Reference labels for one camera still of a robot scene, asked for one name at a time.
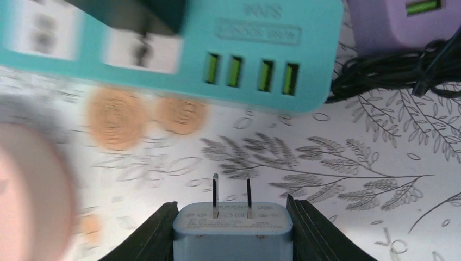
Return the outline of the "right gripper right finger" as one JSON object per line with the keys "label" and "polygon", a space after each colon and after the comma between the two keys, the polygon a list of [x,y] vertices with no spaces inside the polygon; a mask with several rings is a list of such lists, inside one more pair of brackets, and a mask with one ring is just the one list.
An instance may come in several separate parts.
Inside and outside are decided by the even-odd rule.
{"label": "right gripper right finger", "polygon": [[293,221],[293,260],[376,261],[309,201],[288,195],[286,208]]}

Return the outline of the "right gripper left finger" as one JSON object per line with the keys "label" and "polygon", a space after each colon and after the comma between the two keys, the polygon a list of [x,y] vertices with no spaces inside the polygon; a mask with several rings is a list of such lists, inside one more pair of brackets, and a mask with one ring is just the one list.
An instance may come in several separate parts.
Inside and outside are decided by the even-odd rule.
{"label": "right gripper left finger", "polygon": [[139,228],[100,261],[173,260],[173,222],[177,202],[164,203]]}

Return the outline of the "light blue plug adapter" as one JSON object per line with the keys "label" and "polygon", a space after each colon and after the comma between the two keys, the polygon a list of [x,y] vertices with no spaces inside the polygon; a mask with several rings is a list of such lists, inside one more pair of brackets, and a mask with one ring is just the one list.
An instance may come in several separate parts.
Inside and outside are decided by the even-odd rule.
{"label": "light blue plug adapter", "polygon": [[173,222],[174,260],[293,260],[294,225],[284,206],[253,202],[250,179],[246,202],[220,202],[217,174],[212,181],[213,200],[185,206]]}

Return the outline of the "black power adapter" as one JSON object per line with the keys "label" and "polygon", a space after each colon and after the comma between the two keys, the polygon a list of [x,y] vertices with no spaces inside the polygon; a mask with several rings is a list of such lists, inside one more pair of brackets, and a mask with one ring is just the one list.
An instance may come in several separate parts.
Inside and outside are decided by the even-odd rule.
{"label": "black power adapter", "polygon": [[[72,1],[72,5],[108,26],[141,34],[147,33],[148,15],[179,33],[185,27],[186,17],[193,13],[193,1]],[[357,55],[332,82],[333,95],[327,102],[343,101],[379,87],[411,89],[418,97],[431,91],[440,97],[458,98],[459,91],[438,88],[439,84],[458,81],[460,27],[448,40],[433,40],[421,49]]]}

